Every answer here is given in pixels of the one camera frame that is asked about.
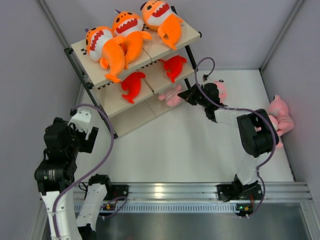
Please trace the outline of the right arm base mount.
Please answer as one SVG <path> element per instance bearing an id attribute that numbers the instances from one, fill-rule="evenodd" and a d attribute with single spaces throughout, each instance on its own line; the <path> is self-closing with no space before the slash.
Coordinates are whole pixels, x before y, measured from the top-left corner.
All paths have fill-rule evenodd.
<path id="1" fill-rule="evenodd" d="M 263 190 L 258 183 L 252 184 L 219 184 L 216 187 L 217 198 L 223 202 L 242 200 L 261 200 Z"/>

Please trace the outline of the large red shark plush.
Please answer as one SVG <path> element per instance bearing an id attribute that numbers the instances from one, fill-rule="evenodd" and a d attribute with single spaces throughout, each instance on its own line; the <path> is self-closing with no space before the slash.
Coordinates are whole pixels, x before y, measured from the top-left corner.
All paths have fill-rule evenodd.
<path id="1" fill-rule="evenodd" d="M 137 97 L 141 91 L 142 79 L 144 79 L 146 75 L 143 72 L 133 72 L 129 76 L 127 76 L 121 82 L 121 88 L 126 94 L 122 94 L 121 96 L 129 103 L 134 104 L 134 98 Z"/>

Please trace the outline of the orange shark plush face down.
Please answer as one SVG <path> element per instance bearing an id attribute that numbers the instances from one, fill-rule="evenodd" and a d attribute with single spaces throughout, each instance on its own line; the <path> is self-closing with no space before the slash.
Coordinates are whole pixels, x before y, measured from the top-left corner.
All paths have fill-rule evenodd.
<path id="1" fill-rule="evenodd" d="M 121 82 L 119 74 L 125 69 L 126 60 L 122 45 L 126 37 L 115 36 L 108 26 L 85 29 L 85 47 L 89 57 L 98 62 L 108 73 L 105 78 L 113 83 Z"/>

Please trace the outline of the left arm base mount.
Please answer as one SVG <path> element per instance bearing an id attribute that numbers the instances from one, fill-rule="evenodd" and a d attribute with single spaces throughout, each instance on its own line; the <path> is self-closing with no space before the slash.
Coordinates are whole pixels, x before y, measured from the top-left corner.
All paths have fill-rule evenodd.
<path id="1" fill-rule="evenodd" d="M 106 187 L 107 194 L 105 201 L 110 201 L 118 197 L 127 197 L 129 193 L 129 185 L 127 184 L 112 184 Z"/>

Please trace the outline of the orange shark plush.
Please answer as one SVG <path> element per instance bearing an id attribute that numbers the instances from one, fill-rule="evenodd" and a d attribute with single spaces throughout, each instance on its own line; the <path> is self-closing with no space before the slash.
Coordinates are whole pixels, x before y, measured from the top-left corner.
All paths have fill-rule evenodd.
<path id="1" fill-rule="evenodd" d="M 143 31 L 144 21 L 141 16 L 132 11 L 119 11 L 113 20 L 112 32 L 118 37 L 124 37 L 124 59 L 125 69 L 129 64 L 135 62 L 143 51 L 144 41 L 152 40 L 149 32 Z"/>

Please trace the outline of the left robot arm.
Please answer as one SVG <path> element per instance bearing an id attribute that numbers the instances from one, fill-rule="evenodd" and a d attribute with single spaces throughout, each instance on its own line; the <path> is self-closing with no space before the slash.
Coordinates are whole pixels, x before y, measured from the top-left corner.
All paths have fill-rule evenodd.
<path id="1" fill-rule="evenodd" d="M 96 223 L 103 200 L 113 194 L 108 175 L 89 179 L 80 214 L 76 216 L 72 184 L 75 182 L 78 153 L 91 153 L 99 129 L 90 132 L 56 117 L 45 129 L 46 148 L 43 160 L 34 173 L 38 191 L 44 201 L 53 240 L 95 240 Z"/>

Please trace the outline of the orange shark plush facing up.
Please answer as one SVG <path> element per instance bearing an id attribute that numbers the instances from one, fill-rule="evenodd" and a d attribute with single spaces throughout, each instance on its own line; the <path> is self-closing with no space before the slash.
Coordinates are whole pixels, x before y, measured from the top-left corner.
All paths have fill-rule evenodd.
<path id="1" fill-rule="evenodd" d="M 157 32 L 162 42 L 176 50 L 176 44 L 182 36 L 182 26 L 184 22 L 164 0 L 149 0 L 140 7 L 142 19 L 145 25 Z"/>

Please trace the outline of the small red shark plush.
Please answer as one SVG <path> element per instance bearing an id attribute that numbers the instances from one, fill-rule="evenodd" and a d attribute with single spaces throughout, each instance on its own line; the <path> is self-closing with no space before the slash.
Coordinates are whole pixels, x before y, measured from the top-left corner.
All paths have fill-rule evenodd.
<path id="1" fill-rule="evenodd" d="M 187 63 L 187 59 L 180 55 L 175 55 L 168 60 L 159 60 L 163 63 L 166 75 L 172 83 L 176 82 L 176 77 L 182 72 L 184 64 Z"/>

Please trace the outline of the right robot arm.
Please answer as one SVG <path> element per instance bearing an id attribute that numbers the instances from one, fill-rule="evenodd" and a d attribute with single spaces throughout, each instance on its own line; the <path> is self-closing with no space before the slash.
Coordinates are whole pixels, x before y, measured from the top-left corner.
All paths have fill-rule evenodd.
<path id="1" fill-rule="evenodd" d="M 229 184 L 217 186 L 220 201 L 261 200 L 263 189 L 259 181 L 259 158 L 275 150 L 279 143 L 277 132 L 267 114 L 260 108 L 232 108 L 224 104 L 216 83 L 195 84 L 178 93 L 178 97 L 192 106 L 204 108 L 206 117 L 214 123 L 238 129 L 244 150 L 242 165 Z"/>

